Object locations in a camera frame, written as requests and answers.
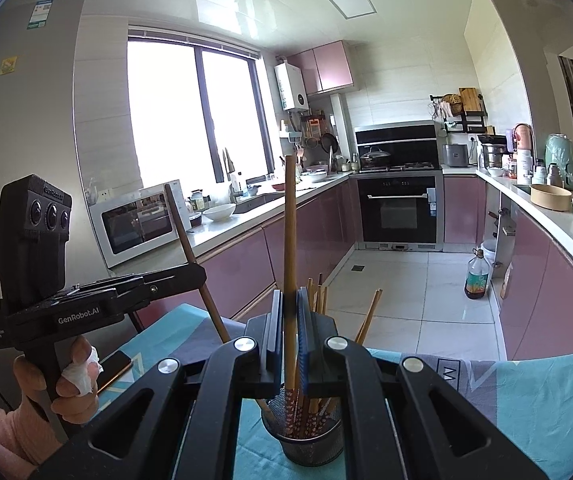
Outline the pink sleeved left forearm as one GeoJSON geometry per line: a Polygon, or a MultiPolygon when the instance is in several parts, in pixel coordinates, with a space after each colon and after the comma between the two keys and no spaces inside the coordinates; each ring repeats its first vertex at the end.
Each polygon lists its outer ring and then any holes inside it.
{"type": "Polygon", "coordinates": [[[0,479],[28,479],[61,446],[29,400],[12,412],[0,408],[0,479]]]}

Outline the left hand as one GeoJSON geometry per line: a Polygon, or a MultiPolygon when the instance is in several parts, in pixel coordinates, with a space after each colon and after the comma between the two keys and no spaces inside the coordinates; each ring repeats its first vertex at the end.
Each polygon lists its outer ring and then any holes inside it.
{"type": "MultiPolygon", "coordinates": [[[[55,385],[56,396],[50,410],[62,417],[64,422],[85,425],[99,407],[98,384],[100,365],[96,361],[96,349],[84,336],[78,336],[70,346],[72,362],[62,371],[55,385]]],[[[40,394],[47,391],[44,374],[24,356],[13,363],[13,373],[23,396],[37,404],[40,394]]]]}

